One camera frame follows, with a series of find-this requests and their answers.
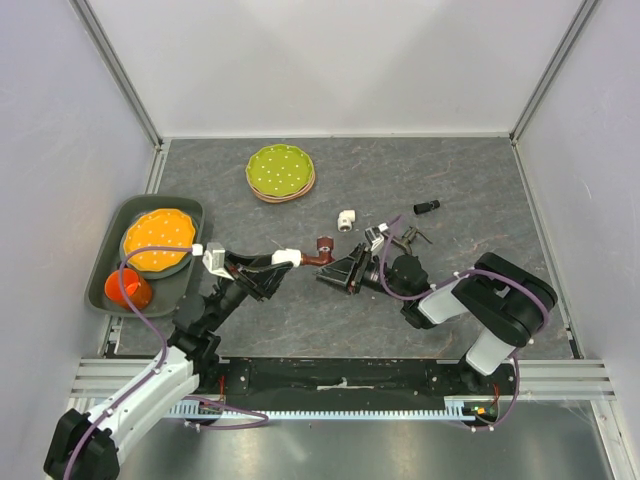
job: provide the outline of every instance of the gray floor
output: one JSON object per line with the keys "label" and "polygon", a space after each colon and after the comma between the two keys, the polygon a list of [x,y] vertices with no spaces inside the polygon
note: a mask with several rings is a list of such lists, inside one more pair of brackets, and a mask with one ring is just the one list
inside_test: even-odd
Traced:
{"label": "gray floor", "polygon": [[587,405],[518,404],[493,433],[436,422],[287,421],[196,433],[156,425],[119,480],[613,480]]}
{"label": "gray floor", "polygon": [[[417,243],[433,281],[494,251],[548,279],[546,265],[515,159],[506,138],[295,139],[314,161],[317,183],[305,197],[281,205],[258,200],[244,168],[251,154],[278,140],[174,140],[160,193],[195,198],[206,210],[205,239],[245,254],[283,247],[313,252],[319,235],[332,235],[335,256],[363,240],[363,230],[398,213],[428,233]],[[416,217],[416,202],[442,207]],[[356,228],[338,233],[341,210],[355,209]],[[214,278],[196,270],[190,288],[211,291]],[[363,290],[349,297],[314,280],[313,268],[291,272],[267,302],[251,299],[218,330],[223,355],[458,358],[480,325],[463,316],[435,329],[415,330],[400,302]],[[170,333],[168,319],[158,320]],[[119,354],[152,354],[155,337],[126,320]],[[562,359],[571,352],[559,313],[522,358]]]}

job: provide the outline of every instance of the orange cup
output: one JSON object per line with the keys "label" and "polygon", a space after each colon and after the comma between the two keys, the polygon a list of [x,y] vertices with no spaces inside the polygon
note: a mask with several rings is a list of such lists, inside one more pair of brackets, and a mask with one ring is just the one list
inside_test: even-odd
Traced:
{"label": "orange cup", "polygon": [[[124,282],[124,289],[127,292],[131,303],[140,310],[149,305],[151,297],[153,296],[151,285],[149,285],[138,272],[130,268],[125,268],[122,272],[122,280]],[[127,310],[131,310],[120,292],[117,270],[109,275],[107,281],[104,282],[104,293],[113,303],[116,303]]]}

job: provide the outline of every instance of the copper pipe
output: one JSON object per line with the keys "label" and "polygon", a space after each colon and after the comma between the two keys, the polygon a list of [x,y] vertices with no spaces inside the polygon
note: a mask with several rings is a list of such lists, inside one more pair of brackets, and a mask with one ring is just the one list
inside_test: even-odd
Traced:
{"label": "copper pipe", "polygon": [[333,252],[333,238],[318,237],[316,240],[316,246],[318,248],[318,256],[312,257],[311,255],[303,253],[300,265],[314,265],[316,267],[322,267],[334,261],[334,258],[331,255]]}

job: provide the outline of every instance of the wall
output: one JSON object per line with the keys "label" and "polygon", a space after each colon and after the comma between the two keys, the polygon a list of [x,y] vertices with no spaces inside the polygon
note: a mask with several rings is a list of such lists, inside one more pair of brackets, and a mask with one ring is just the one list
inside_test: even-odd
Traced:
{"label": "wall", "polygon": [[638,2],[601,2],[521,142],[579,340],[605,360],[636,446],[639,23]]}
{"label": "wall", "polygon": [[0,470],[43,478],[57,418],[103,317],[83,292],[152,148],[68,2],[0,14]]}
{"label": "wall", "polygon": [[165,136],[507,132],[579,0],[91,0]]}

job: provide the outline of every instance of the yellow-green polka dot plate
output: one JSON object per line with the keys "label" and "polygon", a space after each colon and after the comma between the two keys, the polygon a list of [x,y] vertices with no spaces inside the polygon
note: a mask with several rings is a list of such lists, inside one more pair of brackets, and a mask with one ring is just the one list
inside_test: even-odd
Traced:
{"label": "yellow-green polka dot plate", "polygon": [[270,197],[286,197],[302,190],[313,177],[313,163],[293,145],[270,145],[251,156],[247,181]]}

